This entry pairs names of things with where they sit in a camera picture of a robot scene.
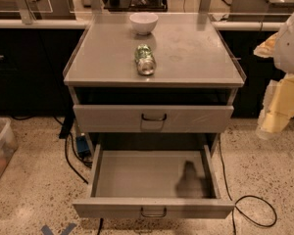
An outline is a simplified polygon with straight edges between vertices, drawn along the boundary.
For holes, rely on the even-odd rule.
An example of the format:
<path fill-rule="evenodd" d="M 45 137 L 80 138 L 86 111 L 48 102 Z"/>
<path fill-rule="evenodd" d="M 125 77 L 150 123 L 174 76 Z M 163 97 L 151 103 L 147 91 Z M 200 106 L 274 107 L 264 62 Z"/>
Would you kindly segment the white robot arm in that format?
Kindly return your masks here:
<path fill-rule="evenodd" d="M 268 140 L 294 118 L 294 12 L 277 33 L 256 47 L 254 54 L 273 57 L 274 66 L 285 72 L 280 81 L 269 82 L 258 118 L 256 133 Z"/>

